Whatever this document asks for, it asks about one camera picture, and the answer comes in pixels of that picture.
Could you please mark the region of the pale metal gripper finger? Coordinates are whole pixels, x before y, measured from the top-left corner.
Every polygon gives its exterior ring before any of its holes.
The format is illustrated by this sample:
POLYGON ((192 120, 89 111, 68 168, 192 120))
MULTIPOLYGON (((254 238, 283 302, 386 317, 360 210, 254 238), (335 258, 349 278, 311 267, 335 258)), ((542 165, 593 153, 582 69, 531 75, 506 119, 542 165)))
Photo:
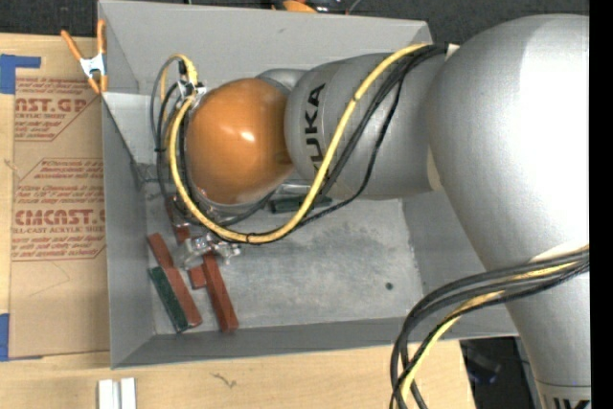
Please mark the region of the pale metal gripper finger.
POLYGON ((173 263, 176 267, 192 269, 203 263, 202 253, 191 248, 189 244, 182 244, 172 251, 173 263))
POLYGON ((210 251, 220 258, 224 264, 229 264, 231 260, 240 255, 240 245, 230 242, 213 243, 210 251))

